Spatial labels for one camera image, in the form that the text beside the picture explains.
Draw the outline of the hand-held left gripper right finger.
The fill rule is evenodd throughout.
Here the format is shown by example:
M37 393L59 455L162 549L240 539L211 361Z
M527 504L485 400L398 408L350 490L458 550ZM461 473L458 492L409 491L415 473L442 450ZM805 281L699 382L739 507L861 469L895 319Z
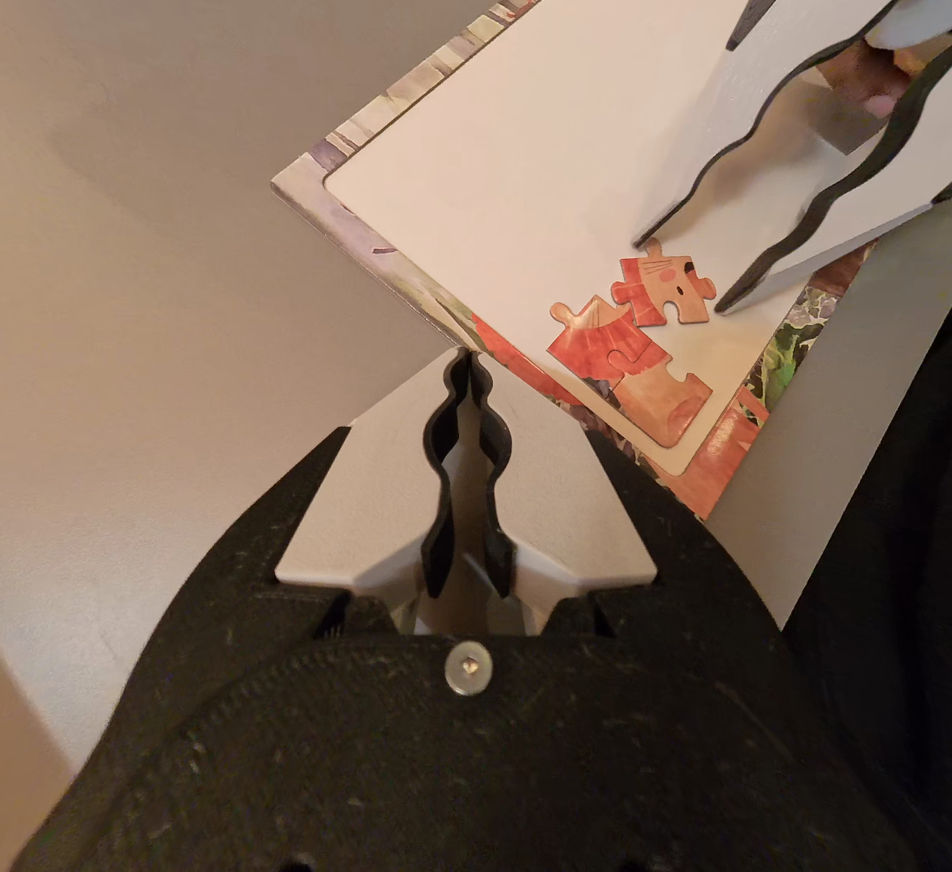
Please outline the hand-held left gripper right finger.
M526 633L565 600L653 583L657 566L583 427L485 354L471 355L470 389L487 459L485 571Z

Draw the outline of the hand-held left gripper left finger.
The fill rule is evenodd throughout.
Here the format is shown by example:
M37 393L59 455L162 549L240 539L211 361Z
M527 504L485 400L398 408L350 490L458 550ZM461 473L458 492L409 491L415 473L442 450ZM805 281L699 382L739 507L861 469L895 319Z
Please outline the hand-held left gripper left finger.
M448 349L350 426L276 568L279 581L381 601L437 598L455 532L445 461L470 351Z

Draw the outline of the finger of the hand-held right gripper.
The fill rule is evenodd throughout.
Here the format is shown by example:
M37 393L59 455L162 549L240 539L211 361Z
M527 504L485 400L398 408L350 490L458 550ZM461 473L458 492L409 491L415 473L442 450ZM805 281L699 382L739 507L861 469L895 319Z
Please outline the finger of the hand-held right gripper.
M724 46L677 126L633 246L641 247L691 199L711 167L753 135L791 78L852 45L895 1L777 0L736 50Z
M872 145L861 148L862 159L744 270L717 313L772 295L940 201L950 188L950 67L946 45L911 81Z

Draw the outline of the red fan-patterned jigsaw piece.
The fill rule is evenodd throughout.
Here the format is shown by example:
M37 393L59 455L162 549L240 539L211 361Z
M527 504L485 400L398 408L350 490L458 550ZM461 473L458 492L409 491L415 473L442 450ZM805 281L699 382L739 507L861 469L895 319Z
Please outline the red fan-patterned jigsaw piece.
M579 379L605 380L614 387L625 375L672 360L636 326L631 305L612 305L595 295L578 313L562 303L553 304L549 313L563 329L547 352Z

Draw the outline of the jigsaw puzzle frame board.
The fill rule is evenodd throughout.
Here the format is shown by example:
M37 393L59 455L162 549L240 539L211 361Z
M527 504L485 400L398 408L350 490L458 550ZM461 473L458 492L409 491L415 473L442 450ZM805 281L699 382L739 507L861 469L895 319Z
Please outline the jigsaw puzzle frame board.
M620 260L657 166L747 0L499 0L271 182L276 194L448 336L493 355L606 431L701 519L710 516L813 336L837 282L814 273L729 315L716 300L797 223L846 156L816 134L825 89L798 78L657 234L716 286L709 321L640 328L707 404L672 448L635 426L605 380L547 352ZM865 247L827 262L859 254Z

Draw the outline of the person's right hand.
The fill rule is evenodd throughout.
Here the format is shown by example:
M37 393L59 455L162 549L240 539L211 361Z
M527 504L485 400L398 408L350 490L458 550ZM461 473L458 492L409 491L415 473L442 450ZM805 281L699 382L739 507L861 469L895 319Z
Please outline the person's right hand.
M817 69L830 88L878 119L889 117L911 84L890 50L868 45L863 38Z

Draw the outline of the person's black clothing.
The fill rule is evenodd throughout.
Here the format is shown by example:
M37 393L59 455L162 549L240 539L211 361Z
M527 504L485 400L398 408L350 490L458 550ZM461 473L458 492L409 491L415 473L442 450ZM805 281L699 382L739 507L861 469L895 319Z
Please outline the person's black clothing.
M951 869L951 318L783 631L920 870Z

